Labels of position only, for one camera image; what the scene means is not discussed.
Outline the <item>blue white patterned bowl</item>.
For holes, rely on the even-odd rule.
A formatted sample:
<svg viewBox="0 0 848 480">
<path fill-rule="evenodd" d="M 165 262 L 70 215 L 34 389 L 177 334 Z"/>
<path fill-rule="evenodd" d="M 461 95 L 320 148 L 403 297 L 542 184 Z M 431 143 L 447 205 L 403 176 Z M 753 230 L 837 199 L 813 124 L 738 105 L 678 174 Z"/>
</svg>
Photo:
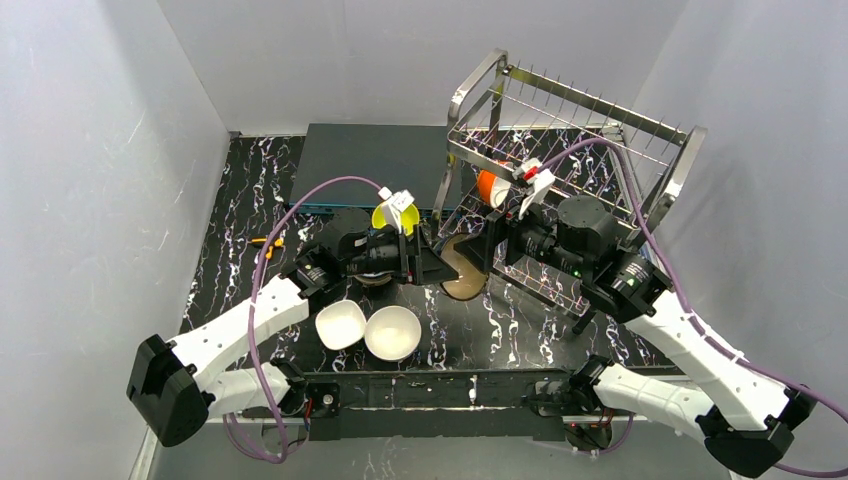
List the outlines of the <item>blue white patterned bowl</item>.
<svg viewBox="0 0 848 480">
<path fill-rule="evenodd" d="M 390 273 L 360 274 L 355 275 L 354 278 L 367 287 L 377 287 L 389 283 L 392 275 Z"/>
</svg>

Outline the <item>orange white bowl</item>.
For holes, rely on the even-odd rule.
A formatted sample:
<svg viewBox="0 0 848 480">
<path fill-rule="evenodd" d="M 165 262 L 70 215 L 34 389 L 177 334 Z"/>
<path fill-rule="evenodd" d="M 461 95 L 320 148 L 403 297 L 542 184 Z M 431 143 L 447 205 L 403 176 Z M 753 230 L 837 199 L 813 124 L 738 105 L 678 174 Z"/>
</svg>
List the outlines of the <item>orange white bowl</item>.
<svg viewBox="0 0 848 480">
<path fill-rule="evenodd" d="M 512 184 L 493 172 L 481 169 L 476 177 L 476 188 L 481 200 L 490 208 L 498 209 L 506 201 Z"/>
</svg>

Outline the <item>white round bowl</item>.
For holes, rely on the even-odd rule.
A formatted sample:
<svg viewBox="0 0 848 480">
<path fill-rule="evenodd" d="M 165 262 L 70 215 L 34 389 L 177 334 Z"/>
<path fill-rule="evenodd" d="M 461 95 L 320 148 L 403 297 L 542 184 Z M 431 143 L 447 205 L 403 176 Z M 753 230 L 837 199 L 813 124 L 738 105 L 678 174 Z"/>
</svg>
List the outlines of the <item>white round bowl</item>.
<svg viewBox="0 0 848 480">
<path fill-rule="evenodd" d="M 387 306 L 374 312 L 366 323 L 364 341 L 378 359 L 399 362 L 418 349 L 422 326 L 418 316 L 402 306 Z"/>
</svg>

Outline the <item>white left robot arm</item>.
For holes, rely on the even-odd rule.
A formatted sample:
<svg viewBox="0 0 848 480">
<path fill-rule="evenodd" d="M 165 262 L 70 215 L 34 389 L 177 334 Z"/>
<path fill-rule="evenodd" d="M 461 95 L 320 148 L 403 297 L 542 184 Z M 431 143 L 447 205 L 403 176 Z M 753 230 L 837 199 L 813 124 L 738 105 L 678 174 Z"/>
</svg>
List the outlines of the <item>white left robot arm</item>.
<svg viewBox="0 0 848 480">
<path fill-rule="evenodd" d="M 170 340 L 154 334 L 142 341 L 129 376 L 128 399 L 164 447 L 183 443 L 211 416 L 283 405 L 305 382 L 289 362 L 244 370 L 231 370 L 230 365 L 250 346 L 340 300 L 349 279 L 362 275 L 412 285 L 458 277 L 419 226 L 409 235 L 389 225 L 372 230 L 366 211 L 340 210 L 248 299 L 198 329 Z"/>
</svg>

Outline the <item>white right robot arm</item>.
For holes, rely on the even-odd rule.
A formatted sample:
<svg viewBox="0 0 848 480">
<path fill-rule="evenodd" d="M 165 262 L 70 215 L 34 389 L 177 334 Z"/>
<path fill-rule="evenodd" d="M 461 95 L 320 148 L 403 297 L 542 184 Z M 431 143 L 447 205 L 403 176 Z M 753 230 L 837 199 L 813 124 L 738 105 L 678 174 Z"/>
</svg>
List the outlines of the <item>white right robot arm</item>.
<svg viewBox="0 0 848 480">
<path fill-rule="evenodd" d="M 488 273 L 499 246 L 506 263 L 527 257 L 575 277 L 591 307 L 659 348 L 691 380 L 690 387 L 677 387 L 593 355 L 570 376 L 568 399 L 587 410 L 627 410 L 667 425 L 744 477 L 759 477 L 783 459 L 814 399 L 749 370 L 741 352 L 686 312 L 669 277 L 621 245 L 619 223 L 599 200 L 566 199 L 552 222 L 535 205 L 493 212 L 454 250 Z"/>
</svg>

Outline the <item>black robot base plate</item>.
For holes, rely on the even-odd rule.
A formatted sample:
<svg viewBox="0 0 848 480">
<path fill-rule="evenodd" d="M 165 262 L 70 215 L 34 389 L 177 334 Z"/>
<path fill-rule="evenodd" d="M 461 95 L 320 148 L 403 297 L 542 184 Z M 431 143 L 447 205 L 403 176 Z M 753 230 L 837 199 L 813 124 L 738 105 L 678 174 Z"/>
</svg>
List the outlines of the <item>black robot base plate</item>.
<svg viewBox="0 0 848 480">
<path fill-rule="evenodd" d="M 584 405 L 565 369 L 309 372 L 280 403 L 315 441 L 529 437 L 580 450 L 612 443 L 613 413 Z"/>
</svg>

